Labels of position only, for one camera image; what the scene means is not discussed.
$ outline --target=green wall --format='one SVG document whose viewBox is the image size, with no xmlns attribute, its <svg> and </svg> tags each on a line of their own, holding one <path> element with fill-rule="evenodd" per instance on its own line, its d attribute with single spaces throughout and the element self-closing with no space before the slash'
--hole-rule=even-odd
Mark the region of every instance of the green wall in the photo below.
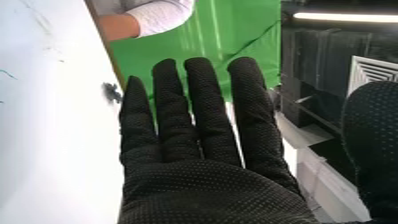
<svg viewBox="0 0 398 224">
<path fill-rule="evenodd" d="M 151 97 L 151 68 L 165 59 L 180 64 L 192 57 L 210 58 L 229 100 L 226 67 L 237 57 L 254 57 L 269 87 L 279 84 L 281 65 L 281 0 L 197 0 L 196 13 L 185 25 L 171 32 L 112 43 L 125 77 L 141 77 Z"/>
</svg>

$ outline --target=white surface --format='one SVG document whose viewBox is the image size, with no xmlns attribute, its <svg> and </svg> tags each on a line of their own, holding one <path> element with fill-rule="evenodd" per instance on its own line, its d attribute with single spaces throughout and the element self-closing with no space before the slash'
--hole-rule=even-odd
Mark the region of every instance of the white surface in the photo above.
<svg viewBox="0 0 398 224">
<path fill-rule="evenodd" d="M 309 149 L 299 149 L 297 179 L 333 220 L 370 221 L 357 188 Z"/>
<path fill-rule="evenodd" d="M 110 224 L 118 80 L 84 0 L 2 0 L 0 30 L 0 223 Z"/>
</svg>

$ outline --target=white panel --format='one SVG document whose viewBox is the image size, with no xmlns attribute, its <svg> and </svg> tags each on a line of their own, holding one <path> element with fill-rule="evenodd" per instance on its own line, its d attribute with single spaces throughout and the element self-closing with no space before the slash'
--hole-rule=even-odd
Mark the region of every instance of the white panel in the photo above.
<svg viewBox="0 0 398 224">
<path fill-rule="evenodd" d="M 2 0 L 0 30 L 0 223 L 110 224 L 118 80 L 84 0 Z"/>
<path fill-rule="evenodd" d="M 352 57 L 352 73 L 350 73 L 350 86 L 349 94 L 354 93 L 357 88 L 370 82 L 398 80 L 398 64 L 370 58 Z"/>
</svg>

